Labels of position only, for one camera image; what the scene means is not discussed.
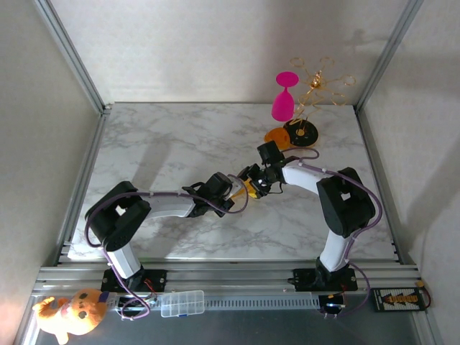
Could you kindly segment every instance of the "circuit board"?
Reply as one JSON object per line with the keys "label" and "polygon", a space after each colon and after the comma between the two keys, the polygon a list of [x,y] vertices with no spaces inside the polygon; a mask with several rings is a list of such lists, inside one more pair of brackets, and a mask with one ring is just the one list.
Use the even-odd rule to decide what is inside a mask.
{"label": "circuit board", "polygon": [[420,288],[371,289],[372,302],[377,312],[424,311]]}

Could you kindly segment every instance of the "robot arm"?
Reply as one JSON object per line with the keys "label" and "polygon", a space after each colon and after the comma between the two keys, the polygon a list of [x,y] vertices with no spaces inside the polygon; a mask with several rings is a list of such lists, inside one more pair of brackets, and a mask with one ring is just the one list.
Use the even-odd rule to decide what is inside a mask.
{"label": "robot arm", "polygon": [[[316,278],[313,284],[320,289],[327,288],[329,282],[337,280],[348,268],[346,248],[352,233],[364,228],[375,215],[370,197],[340,177],[325,178],[323,174],[306,170],[300,166],[297,157],[285,158],[275,142],[268,142],[257,149],[264,168],[254,164],[238,175],[240,179],[249,181],[256,197],[268,195],[273,183],[284,183],[309,190],[320,198],[323,215],[330,230],[326,246],[316,260]],[[340,173],[361,182],[356,171],[350,167]],[[99,211],[90,226],[121,277],[128,285],[136,286],[142,279],[143,269],[129,241],[145,219],[166,216],[197,217],[207,211],[215,211],[222,217],[234,205],[231,197],[240,189],[238,180],[231,180],[217,172],[206,183],[184,187],[183,190],[188,194],[140,193],[142,195],[120,198]],[[130,182],[118,184],[88,211],[86,218],[110,198],[129,192],[137,192]],[[209,203],[219,207],[221,211],[215,210]]]}
{"label": "robot arm", "polygon": [[[297,157],[285,158],[275,142],[261,145],[257,150],[264,169],[254,164],[241,171],[239,177],[249,181],[258,198],[268,195],[273,183],[296,185],[318,195],[329,233],[324,250],[316,260],[314,284],[315,288],[326,288],[348,268],[346,249],[352,234],[363,229],[375,216],[374,204],[356,185],[338,176],[327,178],[322,173],[307,170]],[[361,183],[356,170],[350,167],[339,173]]]}
{"label": "robot arm", "polygon": [[[202,216],[207,211],[215,211],[219,217],[222,217],[224,215],[222,211],[228,211],[234,205],[231,197],[240,189],[241,184],[238,180],[217,172],[206,183],[184,187],[183,190],[187,193],[177,191],[140,193],[142,195],[120,198],[93,217],[91,229],[120,276],[128,280],[128,285],[136,285],[141,280],[138,277],[143,269],[133,253],[130,241],[146,219],[169,216],[194,218]],[[102,203],[115,196],[131,192],[138,192],[138,190],[129,181],[119,183],[86,213],[86,219],[88,220]],[[203,200],[211,202],[222,211],[215,210]]]}

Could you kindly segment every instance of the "pink wine glass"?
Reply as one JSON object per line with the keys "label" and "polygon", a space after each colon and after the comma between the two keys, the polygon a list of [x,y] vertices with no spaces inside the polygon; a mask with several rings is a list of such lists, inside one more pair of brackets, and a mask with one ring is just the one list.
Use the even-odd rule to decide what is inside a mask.
{"label": "pink wine glass", "polygon": [[294,97],[289,93],[288,88],[296,86],[299,77],[294,72],[287,70],[276,76],[276,82],[285,90],[273,101],[272,116],[277,121],[289,121],[294,115]]}

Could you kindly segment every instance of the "plush toy face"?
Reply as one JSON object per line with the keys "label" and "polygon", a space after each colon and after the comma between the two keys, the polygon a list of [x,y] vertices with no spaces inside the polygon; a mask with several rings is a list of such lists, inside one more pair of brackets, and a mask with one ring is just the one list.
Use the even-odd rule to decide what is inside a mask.
{"label": "plush toy face", "polygon": [[107,295],[94,289],[84,289],[65,303],[60,314],[64,320],[69,321],[68,332],[86,334],[100,324],[107,311]]}

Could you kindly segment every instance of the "orange disc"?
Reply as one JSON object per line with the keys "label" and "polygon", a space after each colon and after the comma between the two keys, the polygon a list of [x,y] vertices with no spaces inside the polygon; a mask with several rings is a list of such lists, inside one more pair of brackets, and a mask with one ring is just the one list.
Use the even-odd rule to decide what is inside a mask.
{"label": "orange disc", "polygon": [[272,140],[275,141],[280,150],[286,150],[291,147],[288,131],[282,127],[272,129],[266,133],[264,141],[271,142]]}

